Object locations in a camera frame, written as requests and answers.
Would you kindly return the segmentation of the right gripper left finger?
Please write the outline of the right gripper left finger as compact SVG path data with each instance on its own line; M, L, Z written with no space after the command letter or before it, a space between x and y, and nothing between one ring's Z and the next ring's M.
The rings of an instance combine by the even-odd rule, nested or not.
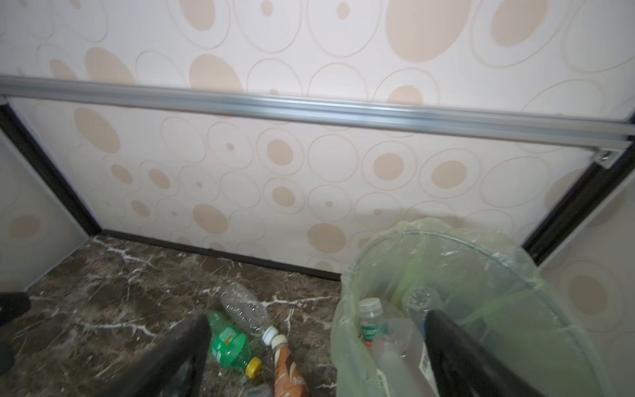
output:
M211 329L204 314L177 324L167 336L110 382L101 396L198 396Z

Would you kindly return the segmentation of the square clear frosted bottle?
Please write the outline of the square clear frosted bottle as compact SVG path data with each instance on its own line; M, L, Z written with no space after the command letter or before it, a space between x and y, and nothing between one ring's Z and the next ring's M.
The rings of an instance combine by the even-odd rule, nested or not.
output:
M437 396L423 336L410 319L387 319L376 331L370 354L391 396Z

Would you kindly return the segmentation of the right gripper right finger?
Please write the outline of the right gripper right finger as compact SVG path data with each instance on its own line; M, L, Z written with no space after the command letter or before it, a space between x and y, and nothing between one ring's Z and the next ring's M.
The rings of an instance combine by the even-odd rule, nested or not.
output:
M425 319L425 342L441 396L540 396L443 311Z

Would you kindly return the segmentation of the clear bottle green white label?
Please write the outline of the clear bottle green white label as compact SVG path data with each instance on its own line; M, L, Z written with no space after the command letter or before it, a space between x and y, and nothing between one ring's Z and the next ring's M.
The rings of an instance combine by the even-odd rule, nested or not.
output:
M384 309L379 298L362 299L359 303L361 338L367 347L375 339L377 329L384 321Z

